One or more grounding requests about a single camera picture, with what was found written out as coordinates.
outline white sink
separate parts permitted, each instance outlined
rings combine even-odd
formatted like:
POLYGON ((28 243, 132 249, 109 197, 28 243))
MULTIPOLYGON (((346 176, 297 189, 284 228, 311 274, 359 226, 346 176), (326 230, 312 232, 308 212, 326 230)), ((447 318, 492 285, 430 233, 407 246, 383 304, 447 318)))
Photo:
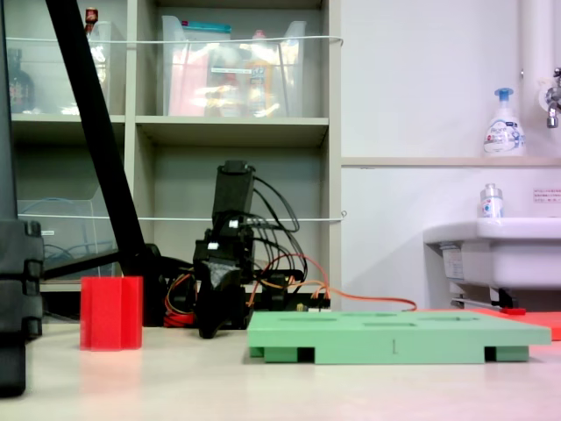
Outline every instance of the white sink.
POLYGON ((479 218, 424 232, 446 276, 490 288, 561 289, 561 218, 479 218))

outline table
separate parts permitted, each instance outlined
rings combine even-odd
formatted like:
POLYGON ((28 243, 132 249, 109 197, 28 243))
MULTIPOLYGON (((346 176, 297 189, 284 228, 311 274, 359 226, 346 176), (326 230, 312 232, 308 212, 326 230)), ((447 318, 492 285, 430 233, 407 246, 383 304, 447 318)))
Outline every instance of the table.
POLYGON ((250 360, 245 332, 146 328, 144 346, 81 352, 78 325, 28 346, 29 388, 2 421, 561 419, 561 342, 529 363, 315 366, 250 360))

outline pump bottle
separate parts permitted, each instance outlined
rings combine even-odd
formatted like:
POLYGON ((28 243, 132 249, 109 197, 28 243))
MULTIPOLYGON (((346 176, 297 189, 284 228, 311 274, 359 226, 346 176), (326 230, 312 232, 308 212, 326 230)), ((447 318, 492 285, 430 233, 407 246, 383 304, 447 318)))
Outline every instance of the pump bottle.
POLYGON ((499 97, 500 106, 487 129, 483 154, 488 157, 523 156, 526 154, 526 137, 508 101, 514 91, 502 88, 494 94, 499 97))

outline green tray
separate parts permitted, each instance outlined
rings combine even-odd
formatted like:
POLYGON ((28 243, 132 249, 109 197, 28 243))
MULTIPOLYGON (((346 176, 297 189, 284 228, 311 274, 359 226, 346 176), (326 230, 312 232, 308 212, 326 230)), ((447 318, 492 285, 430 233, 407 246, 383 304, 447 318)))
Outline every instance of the green tray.
POLYGON ((549 328, 476 312, 253 313, 250 355, 265 362, 458 364, 527 361, 549 328))

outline plastic storage bin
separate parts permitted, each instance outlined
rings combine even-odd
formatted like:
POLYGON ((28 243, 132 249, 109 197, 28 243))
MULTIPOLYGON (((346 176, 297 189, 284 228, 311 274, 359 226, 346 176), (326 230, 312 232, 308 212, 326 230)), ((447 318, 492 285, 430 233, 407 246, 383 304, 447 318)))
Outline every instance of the plastic storage bin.
MULTIPOLYGON (((98 22, 90 49, 110 114, 124 114, 125 44, 111 22, 98 22)), ((8 40, 11 108, 14 113, 78 115, 67 70, 56 42, 8 40)))
MULTIPOLYGON (((38 221, 45 242, 46 267, 91 254, 116 248, 115 237, 109 219, 89 218, 41 218, 25 215, 56 215, 81 217, 107 217, 107 209, 101 190, 91 200, 70 200, 46 197, 39 200, 18 200, 21 219, 38 221)), ((93 268, 64 279, 80 279, 82 276, 112 276, 115 265, 93 268)))
MULTIPOLYGON (((162 23, 164 40, 178 41, 164 45, 164 115, 303 117, 303 40, 192 44, 179 19, 162 23)), ((302 37, 305 28, 293 22, 285 37, 302 37)))

